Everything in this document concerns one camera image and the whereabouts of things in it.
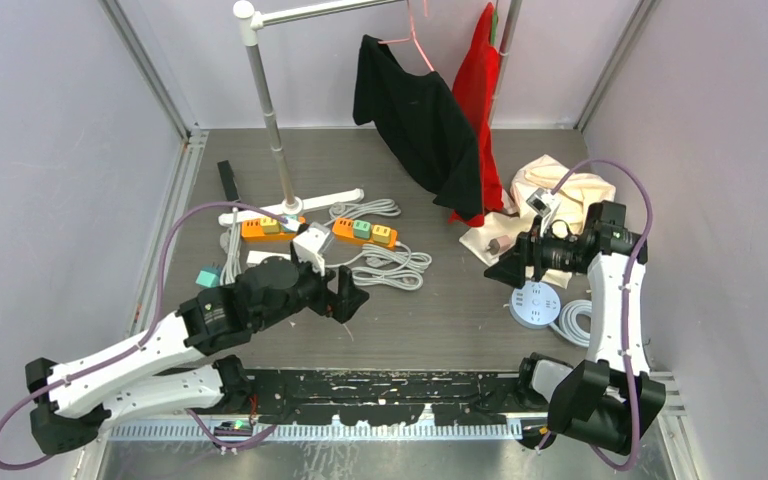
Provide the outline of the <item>pink charger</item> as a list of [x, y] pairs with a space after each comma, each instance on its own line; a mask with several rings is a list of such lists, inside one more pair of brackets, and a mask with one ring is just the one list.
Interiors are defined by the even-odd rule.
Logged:
[[488, 242], [485, 251], [491, 256], [498, 256], [510, 249], [512, 244], [513, 240], [509, 236], [497, 236]]

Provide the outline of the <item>round blue socket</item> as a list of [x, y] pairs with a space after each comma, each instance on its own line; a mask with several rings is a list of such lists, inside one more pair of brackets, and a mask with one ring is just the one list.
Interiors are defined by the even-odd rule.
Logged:
[[547, 328], [559, 317], [561, 307], [560, 297], [552, 286], [534, 281], [515, 289], [508, 305], [512, 318], [530, 329]]

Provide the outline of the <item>white power strip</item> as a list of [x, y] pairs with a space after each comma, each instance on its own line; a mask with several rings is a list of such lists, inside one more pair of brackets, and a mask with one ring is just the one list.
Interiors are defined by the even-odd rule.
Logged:
[[276, 252], [266, 252], [266, 251], [259, 251], [259, 250], [250, 250], [247, 253], [246, 256], [246, 266], [251, 268], [256, 265], [261, 264], [262, 262], [270, 259], [270, 258], [281, 258], [285, 260], [290, 260], [291, 256], [286, 253], [276, 253]]

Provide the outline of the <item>teal USB charger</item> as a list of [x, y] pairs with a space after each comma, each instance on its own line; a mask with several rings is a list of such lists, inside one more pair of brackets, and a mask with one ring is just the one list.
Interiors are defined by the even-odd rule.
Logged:
[[218, 267], [202, 268], [195, 280], [195, 283], [201, 288], [214, 288], [221, 284], [222, 272]]

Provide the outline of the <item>black power strip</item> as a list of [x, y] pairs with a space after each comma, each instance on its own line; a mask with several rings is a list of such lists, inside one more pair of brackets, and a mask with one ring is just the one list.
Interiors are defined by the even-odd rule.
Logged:
[[228, 202], [238, 202], [240, 194], [233, 168], [228, 160], [217, 163], [217, 169], [224, 196]]

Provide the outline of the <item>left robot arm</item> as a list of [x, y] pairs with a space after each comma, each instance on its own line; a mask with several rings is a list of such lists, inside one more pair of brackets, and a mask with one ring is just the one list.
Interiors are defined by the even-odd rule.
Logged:
[[254, 393], [239, 359], [192, 370], [184, 364], [246, 344], [304, 309], [344, 324], [369, 298], [346, 266], [317, 272], [309, 262], [270, 257], [182, 303], [152, 332], [72, 362], [28, 363], [27, 387], [41, 393], [31, 434], [44, 454], [58, 455], [142, 415], [248, 411]]

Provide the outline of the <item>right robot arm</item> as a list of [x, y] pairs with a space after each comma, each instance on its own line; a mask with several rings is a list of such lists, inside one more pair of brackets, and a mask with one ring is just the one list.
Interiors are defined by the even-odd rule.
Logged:
[[536, 217], [484, 275], [513, 288], [541, 280], [548, 270], [587, 277], [592, 305], [585, 359], [571, 366], [532, 354], [521, 364], [515, 396], [531, 411], [548, 404], [551, 433], [632, 459], [666, 402], [666, 388], [651, 378], [643, 352], [647, 240], [626, 228], [625, 214], [622, 204], [594, 203], [583, 231], [564, 238]]

